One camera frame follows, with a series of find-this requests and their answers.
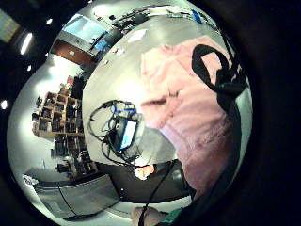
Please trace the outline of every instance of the hand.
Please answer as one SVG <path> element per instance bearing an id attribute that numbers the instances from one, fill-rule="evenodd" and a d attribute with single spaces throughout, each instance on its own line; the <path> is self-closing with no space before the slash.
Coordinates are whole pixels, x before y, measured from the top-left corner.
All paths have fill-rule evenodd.
<path id="1" fill-rule="evenodd" d="M 144 181 L 147 179 L 147 177 L 149 175 L 151 175 L 152 173 L 154 173 L 154 166 L 153 165 L 149 165 L 149 166 L 146 166 L 144 168 L 136 168 L 134 169 L 134 173 L 135 173 L 135 176 L 137 178 L 139 178 L 140 180 Z"/>

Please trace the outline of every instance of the black cable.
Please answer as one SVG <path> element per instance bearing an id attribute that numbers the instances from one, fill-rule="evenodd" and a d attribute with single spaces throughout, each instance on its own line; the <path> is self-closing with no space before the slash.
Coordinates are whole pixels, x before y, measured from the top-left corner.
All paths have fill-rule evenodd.
<path id="1" fill-rule="evenodd" d="M 147 202 L 147 204 L 143 207 L 143 210 L 141 212 L 140 218 L 139 218 L 139 223 L 138 226 L 144 226 L 144 214 L 148 209 L 149 204 L 151 203 L 152 198 L 154 197 L 154 195 L 156 194 L 157 190 L 159 189 L 160 185 L 162 184 L 162 182 L 166 179 L 166 177 L 169 175 L 169 173 L 171 172 L 171 169 L 173 168 L 173 166 L 175 165 L 176 161 L 173 160 L 173 162 L 171 163 L 171 165 L 169 166 L 169 169 L 167 171 L 167 173 L 162 177 L 161 181 L 159 182 L 159 184 L 157 185 L 157 187 L 152 191 L 150 198 Z"/>
<path id="2" fill-rule="evenodd" d="M 101 151 L 102 151 L 102 153 L 103 153 L 103 156 L 104 156 L 107 160 L 109 160 L 109 161 L 111 161 L 111 162 L 113 162 L 113 163 L 115 163 L 115 164 L 117 164 L 117 165 L 119 165 L 119 166 L 131 167 L 131 168 L 134 168 L 134 169 L 136 169 L 136 168 L 144 168 L 144 167 L 146 167 L 147 165 L 144 165 L 144 166 L 136 166 L 136 165 L 134 165 L 134 164 L 131 163 L 133 160 L 136 160 L 137 157 L 134 158 L 134 159 L 131 161 L 132 156 L 131 156 L 131 157 L 128 157 L 128 156 L 124 156 L 123 154 L 121 154 L 121 155 L 118 155 L 118 157 L 121 158 L 124 162 L 119 162 L 119 161 L 117 161 L 117 160 L 112 159 L 112 158 L 109 156 L 109 155 L 110 155 L 111 149 L 113 149 L 113 152 L 114 152 L 114 153 L 117 153 L 117 152 L 118 152 L 117 150 L 115 150 L 114 145 L 113 145 L 112 140 L 111 140 L 111 137 L 110 137 L 110 133 L 113 131 L 113 129 L 111 128 L 111 121 L 115 119 L 115 117 L 116 117 L 115 114 L 116 114 L 116 112 L 118 112 L 117 104 L 124 104 L 124 106 L 126 106 L 126 107 L 132 107 L 132 109 L 135 109 L 135 105 L 134 105 L 133 103 L 131 103 L 131 102 L 123 102 L 123 101 L 119 101 L 119 100 L 112 100 L 112 101 L 105 102 L 105 103 L 103 103 L 101 106 L 99 106 L 98 108 L 96 108 L 95 110 L 93 110 L 92 113 L 90 114 L 89 122 L 88 122 L 88 124 L 87 124 L 87 130 L 88 130 L 88 132 L 89 132 L 92 136 L 94 136 L 95 138 L 97 138 L 97 139 L 102 143 L 102 149 L 101 149 Z M 96 135 L 96 134 L 94 133 L 93 129 L 92 129 L 92 126 L 91 126 L 91 122 L 94 121 L 93 117 L 94 117 L 94 115 L 95 115 L 99 110 L 101 110 L 102 108 L 108 108 L 108 107 L 110 107 L 110 110 L 111 110 L 111 112 L 112 112 L 111 118 L 105 123 L 105 124 L 108 124 L 108 130 L 103 130 L 104 127 L 105 127 L 105 125 L 102 127 L 102 132 L 107 132 L 107 133 L 106 133 L 104 136 Z M 105 153 L 105 151 L 104 151 L 104 146 L 103 146 L 105 142 L 109 142 L 109 143 L 108 143 L 108 147 L 107 147 L 107 153 Z"/>

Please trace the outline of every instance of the paper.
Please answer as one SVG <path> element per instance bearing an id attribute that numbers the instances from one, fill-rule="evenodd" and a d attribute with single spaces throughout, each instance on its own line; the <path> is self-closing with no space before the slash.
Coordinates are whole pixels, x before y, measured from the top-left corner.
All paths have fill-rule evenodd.
<path id="1" fill-rule="evenodd" d="M 131 43 L 134 41 L 141 40 L 145 36 L 147 30 L 148 29 L 142 29 L 142 30 L 135 31 L 134 34 L 129 38 L 128 42 Z"/>

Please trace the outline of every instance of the electronic device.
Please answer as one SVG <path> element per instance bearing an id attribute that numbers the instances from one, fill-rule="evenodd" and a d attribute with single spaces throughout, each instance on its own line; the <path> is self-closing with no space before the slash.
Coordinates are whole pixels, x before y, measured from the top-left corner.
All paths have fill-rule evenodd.
<path id="1" fill-rule="evenodd" d="M 116 155 L 121 155 L 123 151 L 130 148 L 134 141 L 135 131 L 138 125 L 138 121 L 130 118 L 116 116 L 115 128 L 110 133 L 109 144 Z"/>

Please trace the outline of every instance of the gray desk surface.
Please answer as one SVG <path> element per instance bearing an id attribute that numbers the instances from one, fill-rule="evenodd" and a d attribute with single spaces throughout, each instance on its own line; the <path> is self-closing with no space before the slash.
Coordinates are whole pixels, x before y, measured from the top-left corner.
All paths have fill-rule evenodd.
<path id="1" fill-rule="evenodd" d="M 128 39 L 136 30 L 145 28 L 148 30 L 142 40 L 128 43 Z M 113 99 L 131 101 L 137 107 L 137 111 L 140 111 L 139 103 L 144 97 L 140 79 L 141 54 L 161 44 L 175 45 L 205 34 L 224 47 L 220 36 L 206 25 L 197 24 L 184 18 L 155 17 L 136 27 L 112 48 L 112 50 L 124 49 L 122 55 L 117 56 L 112 53 L 112 50 L 106 54 L 89 78 L 83 94 L 85 137 L 92 160 L 114 165 L 103 156 L 101 142 L 87 131 L 90 113 L 103 102 Z M 95 115 L 92 128 L 96 134 L 100 134 L 99 131 L 110 115 L 109 109 Z M 135 143 L 142 152 L 140 158 L 136 160 L 136 164 L 162 163 L 176 158 L 172 144 L 159 131 L 145 127 L 143 121 L 139 123 Z M 120 161 L 113 153 L 110 156 Z"/>

